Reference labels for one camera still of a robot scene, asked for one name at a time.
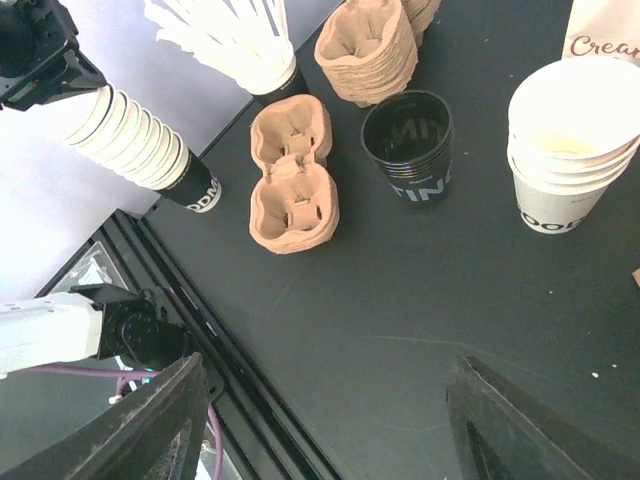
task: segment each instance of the black paper cup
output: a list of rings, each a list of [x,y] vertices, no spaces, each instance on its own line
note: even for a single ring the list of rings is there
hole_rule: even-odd
[[[291,77],[289,77],[280,88],[273,92],[265,93],[264,95],[253,95],[253,98],[255,98],[260,105],[266,107],[285,98],[308,93],[309,87],[307,86],[307,81],[304,75],[302,75],[300,65],[296,65],[296,69],[293,71]]]
[[[407,202],[431,202],[447,194],[453,117],[440,96],[410,90],[387,98],[368,113],[360,141]]]
[[[205,213],[216,206],[222,187],[216,177],[189,150],[189,159],[176,181],[161,190],[160,195],[196,213]]]

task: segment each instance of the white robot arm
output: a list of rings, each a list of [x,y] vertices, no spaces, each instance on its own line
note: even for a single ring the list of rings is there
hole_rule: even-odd
[[[160,318],[154,303],[113,285],[76,287],[0,304],[0,379],[54,362],[120,355],[161,370],[193,352],[190,335]]]
[[[98,353],[102,311],[79,293],[0,304],[0,378]]]

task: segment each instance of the white paper cup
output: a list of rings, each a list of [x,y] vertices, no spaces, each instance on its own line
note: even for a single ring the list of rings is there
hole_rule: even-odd
[[[100,126],[75,148],[87,157],[102,150],[117,135],[130,108],[129,97],[124,92],[117,91]]]
[[[137,170],[144,168],[149,160],[151,160],[153,153],[158,149],[158,144],[160,143],[161,138],[162,122],[157,118],[153,118],[151,121],[151,128],[149,129],[149,135],[146,137],[144,146],[140,150],[140,153],[138,153],[138,155],[135,156],[126,166],[120,167],[116,171],[127,180],[132,180],[130,176]]]
[[[635,155],[637,148],[638,145],[635,144],[630,150],[605,165],[570,173],[554,171],[552,167],[549,167],[549,164],[552,165],[552,161],[547,160],[545,162],[539,158],[532,157],[530,152],[525,148],[521,148],[515,141],[509,142],[508,151],[513,156],[518,170],[527,178],[560,185],[586,186],[594,182],[604,181],[612,175],[616,175],[620,169],[626,168]]]
[[[238,85],[252,95],[265,95],[282,87],[296,71],[296,55],[289,40],[274,38],[272,49],[280,51],[283,62],[261,62],[257,71],[250,71],[236,78]]]
[[[142,122],[142,109],[138,102],[134,100],[130,100],[129,104],[129,111],[118,130],[114,133],[111,142],[91,156],[94,162],[105,165],[122,153],[135,138]]]
[[[638,146],[640,146],[640,136],[613,152],[599,157],[584,159],[554,158],[547,152],[518,140],[513,134],[509,135],[509,145],[511,144],[517,145],[517,149],[533,164],[532,166],[563,174],[586,174],[610,168],[620,162],[629,152],[637,150]]]
[[[186,148],[182,137],[177,133],[174,133],[175,137],[178,140],[179,150],[177,155],[177,160],[171,167],[171,169],[164,175],[160,180],[158,180],[153,185],[150,185],[149,188],[152,190],[162,190],[164,188],[170,187],[173,185],[182,175],[187,163],[189,162],[189,149]]]
[[[171,132],[171,140],[169,141],[169,148],[165,156],[162,157],[158,163],[155,172],[141,182],[146,188],[153,188],[153,186],[167,176],[178,163],[180,156],[180,139],[171,129],[169,129],[169,131]]]
[[[531,180],[522,175],[511,155],[509,155],[509,166],[513,172],[520,218],[536,232],[550,235],[566,233],[577,227],[602,197],[607,187],[624,171],[623,169],[606,181],[584,188],[550,185]]]
[[[614,152],[640,135],[640,68],[612,57],[574,57],[534,72],[509,104],[518,141],[554,158]]]
[[[135,135],[129,145],[121,151],[117,156],[103,163],[107,168],[114,171],[120,171],[126,168],[131,161],[136,158],[151,135],[151,114],[144,108],[140,109],[140,124],[135,132]]]
[[[147,179],[157,174],[158,167],[169,153],[173,144],[173,132],[164,123],[161,123],[161,125],[160,140],[158,141],[156,148],[143,163],[125,176],[125,178],[135,182],[141,187],[146,187]]]
[[[95,92],[56,102],[60,103],[60,108],[65,107],[65,109],[69,102],[69,107],[73,111],[72,125],[65,124],[61,119],[61,130],[56,132],[56,136],[63,138],[63,143],[67,145],[77,145],[90,137],[107,115],[114,91],[113,86],[109,84]]]

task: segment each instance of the logo on cup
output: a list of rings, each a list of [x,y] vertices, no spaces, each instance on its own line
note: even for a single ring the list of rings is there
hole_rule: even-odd
[[[420,201],[426,202],[431,198],[429,195],[433,196],[433,195],[442,194],[444,192],[445,184],[449,183],[450,181],[451,181],[451,167],[449,167],[449,170],[447,170],[447,175],[444,177],[444,179],[441,178],[436,182],[436,188],[420,188],[416,191],[416,190],[405,190],[403,188],[396,187],[395,185],[391,185],[391,186],[400,197],[402,197],[403,195],[406,195],[407,197],[409,197],[409,200],[411,200],[412,202],[420,202]]]
[[[207,189],[207,193],[202,198],[200,198],[200,200],[198,200],[196,203],[192,203],[191,205],[188,205],[187,208],[189,210],[193,210],[194,212],[201,211],[216,199],[216,196],[219,190],[220,190],[220,183],[215,177],[211,177],[211,187]]]
[[[559,232],[561,230],[564,230],[564,231],[573,230],[578,225],[580,225],[585,218],[587,218],[585,216],[582,218],[578,218],[577,220],[573,220],[567,223],[566,225],[562,225],[560,223],[541,223],[535,218],[533,218],[531,215],[529,215],[528,213],[523,212],[522,210],[520,210],[520,216],[529,225],[532,225],[534,227],[540,227],[541,229],[547,230],[548,232]]]
[[[410,140],[429,140],[432,133],[435,133],[437,141],[440,141],[444,136],[442,127],[433,120],[426,118],[409,118],[404,125],[402,125],[402,128],[398,128],[397,125],[391,128],[391,136],[393,137],[392,145],[402,145],[407,140],[407,137]]]

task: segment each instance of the paper cup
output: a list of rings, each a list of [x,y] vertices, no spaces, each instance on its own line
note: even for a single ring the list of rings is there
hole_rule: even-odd
[[[610,168],[616,162],[619,162],[623,156],[626,156],[627,153],[636,150],[638,146],[640,146],[640,136],[613,152],[583,159],[554,158],[549,155],[548,152],[518,140],[513,134],[509,135],[509,144],[517,145],[518,150],[526,152],[526,157],[530,162],[542,169],[558,173],[586,173]]]
[[[511,155],[509,166],[513,172],[520,218],[536,232],[550,235],[569,232],[582,223],[607,187],[624,171],[584,188],[531,180],[518,170]]]
[[[519,148],[517,142],[509,142],[508,151],[513,155],[518,170],[525,177],[547,183],[584,186],[590,183],[604,181],[610,176],[615,175],[621,168],[626,168],[631,158],[635,155],[637,148],[638,146],[634,145],[630,150],[605,165],[571,173],[556,172],[553,169],[545,168],[548,163],[551,162],[544,163],[544,161],[540,161],[535,157],[532,158],[525,149]]]
[[[446,196],[451,180],[453,116],[442,97],[409,90],[367,114],[360,142],[396,194],[410,204]]]
[[[96,92],[69,99],[69,102],[73,101],[72,109],[75,110],[77,107],[80,110],[74,116],[82,118],[82,120],[78,122],[72,120],[73,131],[71,133],[65,132],[68,127],[61,121],[60,125],[64,126],[62,127],[63,131],[56,133],[58,138],[64,138],[62,141],[67,145],[77,145],[89,138],[107,115],[114,91],[113,86],[109,84],[99,88]],[[61,106],[64,106],[66,102],[67,100],[64,100],[59,103]]]
[[[161,138],[162,123],[157,118],[154,118],[151,121],[149,135],[147,136],[140,153],[126,166],[119,168],[117,172],[120,175],[123,175],[127,180],[132,180],[131,176],[138,170],[143,169],[151,160],[153,153],[158,149],[158,144],[160,143]]]
[[[166,177],[178,163],[180,155],[180,139],[172,130],[169,131],[171,132],[171,139],[169,140],[169,147],[167,148],[164,157],[162,157],[160,162],[157,164],[155,172],[147,177],[143,182],[140,182],[140,184],[146,188],[153,188],[153,186]]]
[[[171,130],[165,124],[161,123],[160,128],[160,140],[156,144],[156,147],[145,159],[140,159],[141,163],[135,167],[131,172],[125,175],[125,178],[137,183],[140,186],[146,186],[147,178],[151,177],[157,172],[160,162],[164,160],[167,155],[173,137]]]
[[[130,108],[129,97],[123,92],[116,92],[109,106],[109,111],[100,126],[91,136],[76,145],[76,149],[83,155],[91,157],[106,147],[119,132]]]
[[[151,135],[151,114],[144,108],[140,109],[140,124],[138,125],[135,135],[127,147],[118,153],[115,157],[107,160],[103,163],[103,166],[110,168],[116,172],[126,168],[129,163],[136,158],[144,146],[146,145]]]
[[[130,108],[122,124],[114,133],[113,140],[102,150],[94,153],[91,159],[99,164],[105,164],[122,153],[135,138],[142,122],[142,109],[138,102],[131,100]]]
[[[188,149],[187,162],[175,182],[156,191],[163,197],[196,213],[215,207],[222,195],[222,186],[200,159]]]
[[[164,175],[155,184],[149,186],[149,188],[151,188],[152,190],[162,190],[173,185],[178,181],[178,179],[182,175],[182,172],[187,166],[187,163],[189,161],[189,149],[184,144],[184,141],[182,140],[182,137],[180,135],[178,135],[177,133],[174,133],[174,135],[178,139],[179,145],[177,160],[166,175]]]
[[[640,134],[640,69],[612,57],[574,57],[534,72],[509,104],[518,141],[554,158],[614,152]]]
[[[273,64],[264,62],[261,68],[236,79],[238,85],[258,99],[285,87],[299,72],[295,50],[289,40],[275,39],[272,48],[273,51],[281,52],[282,62]]]

